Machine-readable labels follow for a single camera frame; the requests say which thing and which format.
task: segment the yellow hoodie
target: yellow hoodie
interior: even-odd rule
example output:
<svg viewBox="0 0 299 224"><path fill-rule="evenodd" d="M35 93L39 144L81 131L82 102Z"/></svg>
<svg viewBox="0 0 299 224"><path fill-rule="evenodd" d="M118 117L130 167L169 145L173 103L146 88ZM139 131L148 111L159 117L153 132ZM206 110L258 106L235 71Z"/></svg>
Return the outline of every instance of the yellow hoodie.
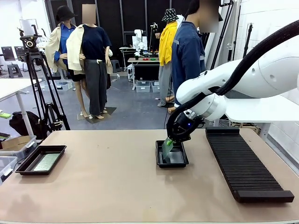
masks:
<svg viewBox="0 0 299 224"><path fill-rule="evenodd" d="M176 21L167 24L160 37L159 60L160 66L171 62L172 43L176 35L178 23Z"/></svg>

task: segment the mannequin hand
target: mannequin hand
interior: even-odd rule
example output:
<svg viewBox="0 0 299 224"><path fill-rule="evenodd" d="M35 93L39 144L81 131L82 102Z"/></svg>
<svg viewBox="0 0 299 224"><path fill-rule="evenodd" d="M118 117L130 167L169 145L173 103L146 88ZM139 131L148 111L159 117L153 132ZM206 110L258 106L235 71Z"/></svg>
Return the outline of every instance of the mannequin hand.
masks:
<svg viewBox="0 0 299 224"><path fill-rule="evenodd" d="M106 64L110 64L111 65L111 61L109 57L105 57L106 58Z"/></svg>
<svg viewBox="0 0 299 224"><path fill-rule="evenodd" d="M60 58L62 58L62 59L67 59L67 54L61 54L61 55L60 55Z"/></svg>
<svg viewBox="0 0 299 224"><path fill-rule="evenodd" d="M79 54L79 59L80 59L80 60L84 60L84 59L85 59L84 54Z"/></svg>

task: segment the cardboard box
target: cardboard box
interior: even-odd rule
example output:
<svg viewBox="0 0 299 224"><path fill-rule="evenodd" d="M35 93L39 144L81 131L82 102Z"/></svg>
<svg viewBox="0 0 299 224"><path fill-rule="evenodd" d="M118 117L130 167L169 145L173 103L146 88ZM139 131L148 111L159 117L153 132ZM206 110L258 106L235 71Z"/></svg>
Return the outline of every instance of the cardboard box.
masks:
<svg viewBox="0 0 299 224"><path fill-rule="evenodd" d="M2 142L3 149L1 151L20 151L28 142L30 142L30 136L21 136L18 138L10 139Z"/></svg>

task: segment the brown tabletop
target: brown tabletop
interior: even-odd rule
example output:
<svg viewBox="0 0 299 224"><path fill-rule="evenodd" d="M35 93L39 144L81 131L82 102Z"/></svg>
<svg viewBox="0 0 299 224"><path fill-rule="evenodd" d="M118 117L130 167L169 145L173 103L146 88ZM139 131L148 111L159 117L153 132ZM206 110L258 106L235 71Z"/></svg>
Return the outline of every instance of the brown tabletop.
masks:
<svg viewBox="0 0 299 224"><path fill-rule="evenodd" d="M57 131L43 145L67 145L49 176L12 174L0 186L0 220L32 223L278 222L299 220L299 178L253 131L241 135L286 190L288 204L239 204L205 137L185 142L190 164L156 166L165 130Z"/></svg>
<svg viewBox="0 0 299 224"><path fill-rule="evenodd" d="M145 62L145 63L160 63L158 57L140 57L138 60L136 60L134 57L129 58L128 63L138 63L138 62Z"/></svg>

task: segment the concrete floor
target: concrete floor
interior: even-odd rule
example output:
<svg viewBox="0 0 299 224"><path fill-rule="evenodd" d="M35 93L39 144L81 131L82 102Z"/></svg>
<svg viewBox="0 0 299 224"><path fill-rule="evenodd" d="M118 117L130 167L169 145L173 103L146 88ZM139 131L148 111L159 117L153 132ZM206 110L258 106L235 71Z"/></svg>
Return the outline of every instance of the concrete floor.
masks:
<svg viewBox="0 0 299 224"><path fill-rule="evenodd" d="M107 91L107 107L117 107L112 117L96 124L90 124L86 120L78 120L80 105L75 91L71 89L59 92L64 112L66 113L71 130L116 130L116 129L163 129L167 113L166 108L157 107L159 93L136 93L132 90L133 83L128 82L125 73L121 78L112 83ZM37 113L32 87L24 89L30 91L28 95L22 95L26 110ZM46 101L51 101L50 93L44 91ZM89 100L84 95L85 107L89 108ZM0 109L12 114L20 111L16 96L0 102ZM0 119L0 132L18 136L18 133L9 126L9 119Z"/></svg>

